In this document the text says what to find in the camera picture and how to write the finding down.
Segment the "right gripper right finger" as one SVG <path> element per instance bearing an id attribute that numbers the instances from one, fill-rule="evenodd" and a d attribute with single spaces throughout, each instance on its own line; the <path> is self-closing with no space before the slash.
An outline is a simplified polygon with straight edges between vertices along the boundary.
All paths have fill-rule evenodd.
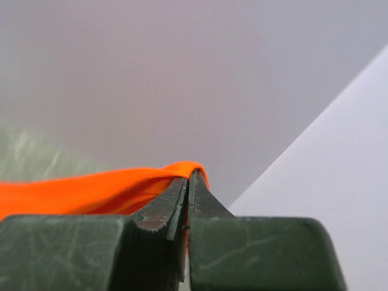
<path id="1" fill-rule="evenodd" d="M 316 219 L 235 216 L 195 170 L 189 182 L 192 290 L 346 290 L 331 237 Z"/>

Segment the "orange t-shirt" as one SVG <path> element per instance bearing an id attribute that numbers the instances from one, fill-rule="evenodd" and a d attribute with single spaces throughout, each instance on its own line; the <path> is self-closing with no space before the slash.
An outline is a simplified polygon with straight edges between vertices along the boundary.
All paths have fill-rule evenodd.
<path id="1" fill-rule="evenodd" d="M 1 218 L 10 215 L 131 215 L 154 200 L 176 178 L 190 178 L 198 162 L 163 168 L 131 168 L 34 182 L 1 181 Z"/>

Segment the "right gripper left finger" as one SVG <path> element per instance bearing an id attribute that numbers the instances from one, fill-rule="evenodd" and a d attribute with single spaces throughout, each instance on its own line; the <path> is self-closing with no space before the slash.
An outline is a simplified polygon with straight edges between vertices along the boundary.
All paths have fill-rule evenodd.
<path id="1" fill-rule="evenodd" d="M 132 215 L 12 215 L 1 222 L 2 290 L 178 290 L 189 182 Z"/>

